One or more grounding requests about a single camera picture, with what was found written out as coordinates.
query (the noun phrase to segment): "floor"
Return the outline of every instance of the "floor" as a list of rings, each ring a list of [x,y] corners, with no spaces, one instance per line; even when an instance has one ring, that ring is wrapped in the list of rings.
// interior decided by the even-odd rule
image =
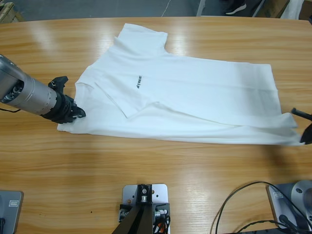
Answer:
[[[98,17],[195,16],[200,0],[5,0],[26,21]],[[246,0],[235,16],[251,16],[260,0]],[[220,0],[206,0],[206,16],[223,16]]]

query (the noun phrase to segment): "silver metal plate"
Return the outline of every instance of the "silver metal plate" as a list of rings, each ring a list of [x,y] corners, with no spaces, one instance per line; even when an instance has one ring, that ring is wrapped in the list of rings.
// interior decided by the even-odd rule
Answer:
[[[154,193],[152,194],[152,202],[154,204],[169,203],[168,187],[165,184],[152,184]],[[137,200],[137,185],[126,185],[122,190],[122,203],[124,205],[135,206]]]

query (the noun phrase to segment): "cardboard box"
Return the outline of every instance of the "cardboard box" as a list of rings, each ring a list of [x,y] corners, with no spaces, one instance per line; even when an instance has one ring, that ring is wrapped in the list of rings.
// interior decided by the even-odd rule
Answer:
[[[266,0],[256,17],[280,18],[290,0]]]

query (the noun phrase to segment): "white t-shirt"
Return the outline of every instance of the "white t-shirt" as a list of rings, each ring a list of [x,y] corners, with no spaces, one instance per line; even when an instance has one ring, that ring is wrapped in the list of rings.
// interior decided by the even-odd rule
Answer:
[[[190,142],[298,145],[271,66],[176,56],[167,34],[125,24],[76,82],[86,117],[60,131]]]

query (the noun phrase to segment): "t-shirt sleeve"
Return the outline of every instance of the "t-shirt sleeve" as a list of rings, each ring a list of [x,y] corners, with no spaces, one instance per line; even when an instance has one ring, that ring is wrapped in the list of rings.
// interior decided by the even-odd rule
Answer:
[[[164,52],[167,35],[164,32],[126,23],[119,36],[115,38],[114,47],[133,55],[157,55]]]

